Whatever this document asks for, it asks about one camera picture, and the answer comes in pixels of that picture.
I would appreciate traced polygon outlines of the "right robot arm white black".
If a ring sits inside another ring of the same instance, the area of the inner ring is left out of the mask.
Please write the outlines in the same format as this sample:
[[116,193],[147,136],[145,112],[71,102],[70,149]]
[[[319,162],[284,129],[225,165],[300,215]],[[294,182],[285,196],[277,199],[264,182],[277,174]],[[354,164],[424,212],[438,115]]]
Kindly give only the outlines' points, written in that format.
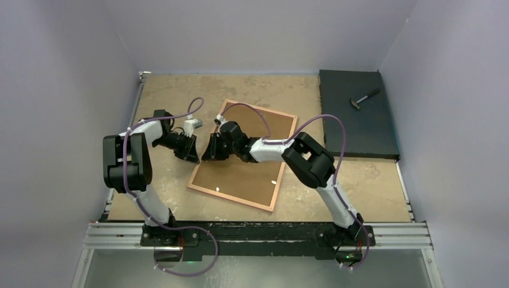
[[234,121],[218,125],[202,156],[203,161],[224,161],[231,155],[245,163],[285,163],[298,180],[318,192],[328,208],[338,239],[357,244],[360,235],[366,247],[374,244],[361,214],[348,202],[337,180],[334,157],[312,136],[300,131],[288,139],[249,137]]

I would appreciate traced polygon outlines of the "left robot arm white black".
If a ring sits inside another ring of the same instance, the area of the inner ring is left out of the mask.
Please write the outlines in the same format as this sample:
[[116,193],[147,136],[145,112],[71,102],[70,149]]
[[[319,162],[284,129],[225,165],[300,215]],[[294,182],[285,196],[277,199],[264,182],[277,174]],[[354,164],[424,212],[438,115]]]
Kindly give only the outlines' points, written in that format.
[[163,245],[176,243],[179,227],[172,211],[151,185],[152,163],[149,147],[162,146],[176,158],[199,164],[194,131],[200,119],[188,113],[182,127],[175,127],[175,116],[155,110],[152,118],[141,119],[126,132],[103,138],[103,179],[108,188],[127,194],[142,212],[148,236]]

